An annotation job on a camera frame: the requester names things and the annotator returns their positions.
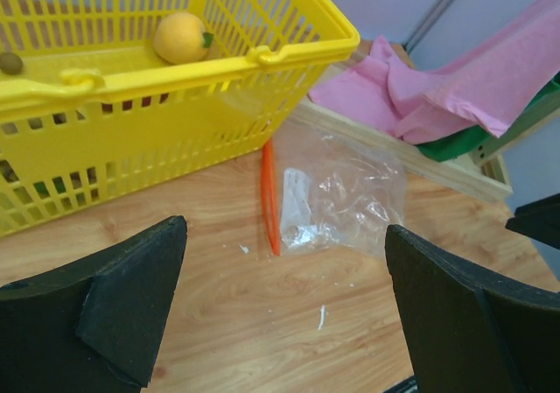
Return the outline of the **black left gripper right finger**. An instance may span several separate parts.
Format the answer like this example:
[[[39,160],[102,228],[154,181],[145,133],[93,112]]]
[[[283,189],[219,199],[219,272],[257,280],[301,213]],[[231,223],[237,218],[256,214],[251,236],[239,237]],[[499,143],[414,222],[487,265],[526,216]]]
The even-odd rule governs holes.
[[[390,225],[385,256],[420,392],[557,392],[559,295]]]

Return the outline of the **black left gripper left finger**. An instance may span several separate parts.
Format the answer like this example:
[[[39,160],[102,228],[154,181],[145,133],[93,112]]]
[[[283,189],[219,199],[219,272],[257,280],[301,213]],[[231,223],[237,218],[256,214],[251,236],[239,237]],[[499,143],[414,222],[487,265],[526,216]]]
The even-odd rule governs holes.
[[[155,368],[187,241],[171,216],[1,288],[3,392],[139,392]]]

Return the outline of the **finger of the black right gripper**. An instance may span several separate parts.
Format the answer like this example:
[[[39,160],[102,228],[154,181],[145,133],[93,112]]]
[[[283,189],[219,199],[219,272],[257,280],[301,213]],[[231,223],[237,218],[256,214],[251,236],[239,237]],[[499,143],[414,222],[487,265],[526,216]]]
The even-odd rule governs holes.
[[[559,199],[557,193],[516,208],[505,228],[559,249]]]

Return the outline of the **clear zip top bag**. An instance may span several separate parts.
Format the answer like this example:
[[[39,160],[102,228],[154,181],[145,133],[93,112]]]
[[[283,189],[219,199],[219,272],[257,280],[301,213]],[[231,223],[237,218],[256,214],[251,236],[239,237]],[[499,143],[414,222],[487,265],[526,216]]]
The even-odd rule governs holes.
[[[262,216],[276,256],[383,256],[387,227],[405,221],[406,189],[396,155],[307,123],[284,122],[262,149]]]

